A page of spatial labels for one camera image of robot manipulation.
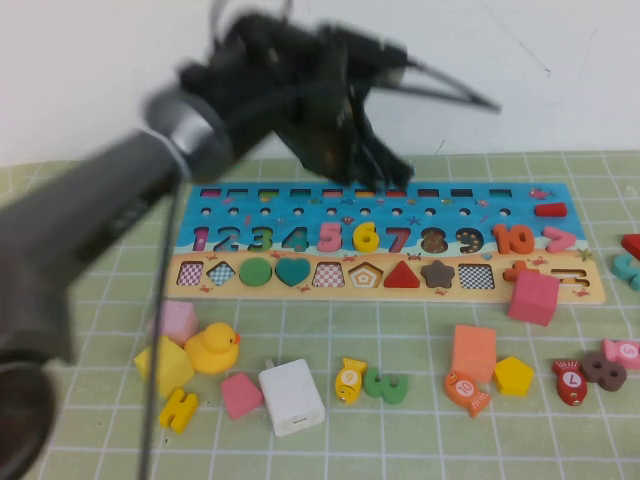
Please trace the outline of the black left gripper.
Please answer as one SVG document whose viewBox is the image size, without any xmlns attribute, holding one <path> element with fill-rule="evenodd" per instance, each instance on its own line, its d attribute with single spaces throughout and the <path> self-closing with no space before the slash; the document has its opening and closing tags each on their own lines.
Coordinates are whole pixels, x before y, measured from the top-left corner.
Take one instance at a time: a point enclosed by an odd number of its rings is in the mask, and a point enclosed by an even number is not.
<svg viewBox="0 0 640 480">
<path fill-rule="evenodd" d="M 295 96 L 276 133 L 307 170 L 367 189 L 410 182 L 413 168 L 376 137 L 365 112 L 378 67 L 350 54 L 302 54 L 287 59 L 287 73 Z"/>
</svg>

